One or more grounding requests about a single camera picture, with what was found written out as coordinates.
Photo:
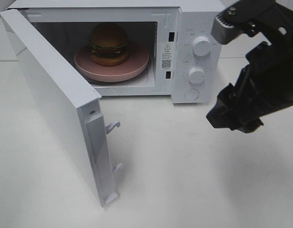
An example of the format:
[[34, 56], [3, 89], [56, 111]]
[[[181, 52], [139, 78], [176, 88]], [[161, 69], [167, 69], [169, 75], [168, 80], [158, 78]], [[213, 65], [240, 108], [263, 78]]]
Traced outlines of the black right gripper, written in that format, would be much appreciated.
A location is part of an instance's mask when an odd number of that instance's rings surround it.
[[260, 17], [268, 25], [261, 42], [246, 58], [235, 85], [217, 95], [206, 115], [214, 128], [253, 133], [264, 123], [260, 117], [293, 105], [293, 11], [276, 2]]

